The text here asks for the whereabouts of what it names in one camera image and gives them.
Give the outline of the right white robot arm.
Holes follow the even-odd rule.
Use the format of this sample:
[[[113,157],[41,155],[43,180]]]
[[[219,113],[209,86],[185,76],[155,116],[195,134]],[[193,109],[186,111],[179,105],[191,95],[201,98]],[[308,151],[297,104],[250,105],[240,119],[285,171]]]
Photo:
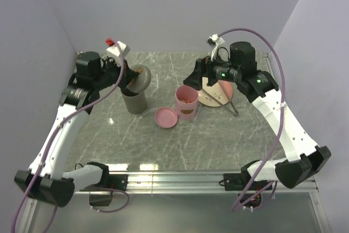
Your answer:
[[[267,71],[259,70],[254,47],[245,41],[230,45],[228,61],[219,55],[199,58],[193,72],[183,83],[197,91],[220,80],[233,82],[241,94],[262,114],[281,144],[285,157],[279,160],[251,162],[241,169],[241,184],[255,188],[260,181],[279,181],[294,188],[317,174],[331,157],[327,146],[319,146],[300,125],[282,97],[277,82]]]

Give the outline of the grey lid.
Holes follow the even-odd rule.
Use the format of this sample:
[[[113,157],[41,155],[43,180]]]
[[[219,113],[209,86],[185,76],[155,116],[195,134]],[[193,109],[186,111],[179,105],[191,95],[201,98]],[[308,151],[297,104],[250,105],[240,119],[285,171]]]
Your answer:
[[[152,78],[150,69],[141,64],[134,65],[131,67],[131,69],[140,73],[139,76],[135,78],[131,92],[141,93],[145,91],[148,88]]]

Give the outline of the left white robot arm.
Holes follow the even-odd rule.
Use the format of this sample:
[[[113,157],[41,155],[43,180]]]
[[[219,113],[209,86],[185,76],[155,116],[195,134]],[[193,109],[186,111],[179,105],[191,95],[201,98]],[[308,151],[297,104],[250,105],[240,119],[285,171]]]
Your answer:
[[[56,120],[41,151],[28,170],[17,171],[14,181],[25,197],[58,207],[66,206],[73,194],[89,186],[105,190],[110,185],[109,167],[89,162],[83,168],[64,172],[75,138],[94,105],[102,101],[100,91],[125,87],[137,74],[129,69],[127,51],[107,49],[107,59],[97,52],[78,55],[76,71],[59,100]]]

